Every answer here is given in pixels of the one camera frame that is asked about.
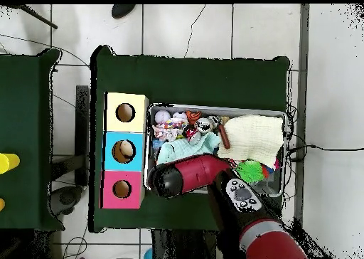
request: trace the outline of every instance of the teal cloth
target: teal cloth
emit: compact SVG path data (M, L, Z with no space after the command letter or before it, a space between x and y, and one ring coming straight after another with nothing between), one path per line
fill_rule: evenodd
M196 145L190 145L187 139L177 139L164 143L159 152L157 164L170 163L197 154L212 154L220 142L219 136L213 132L208 132L201 137Z

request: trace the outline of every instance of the pink cube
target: pink cube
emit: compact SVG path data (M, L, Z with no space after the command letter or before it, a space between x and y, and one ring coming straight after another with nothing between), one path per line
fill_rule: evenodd
M105 171L105 178L102 188L102 203L100 208L106 209L138 209L140 208L141 199L144 196L142 192L142 176L140 171ZM129 195L126 198L117 197L113 187L118 181L128 183Z

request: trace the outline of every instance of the round hole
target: round hole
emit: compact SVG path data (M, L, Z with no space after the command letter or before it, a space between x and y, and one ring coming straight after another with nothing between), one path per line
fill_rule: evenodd
M132 185L128 181L117 181L112 187L112 193L119 199L125 199L130 196L132 192Z
M116 116L121 122L130 122L135 117L135 109L129 103L122 103L117 107Z
M135 157L137 150L132 141L120 140L112 147L112 156L115 161L123 164L130 163Z

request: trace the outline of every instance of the yellow block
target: yellow block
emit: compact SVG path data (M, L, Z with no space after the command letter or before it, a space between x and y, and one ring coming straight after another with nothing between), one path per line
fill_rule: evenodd
M123 115L120 113L118 115L118 107L120 105L122 105L120 110L124 110L126 113L133 110L134 117L129 122L123 122L120 120L125 120L123 119ZM139 133L145 132L146 110L148 106L148 98L144 95L109 92L107 94L107 131Z
M0 154L0 174L17 167L20 159L16 154Z
M0 211L5 208L5 200L0 199Z

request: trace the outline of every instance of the robot control buttons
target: robot control buttons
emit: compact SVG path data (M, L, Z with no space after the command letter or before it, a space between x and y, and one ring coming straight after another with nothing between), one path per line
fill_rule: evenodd
M237 201L246 201L247 199L250 199L252 197L252 194L247 189L238 189L235 191L235 199Z
M262 203L251 190L250 186L241 179L229 180L225 191L239 212L254 212L262 207Z

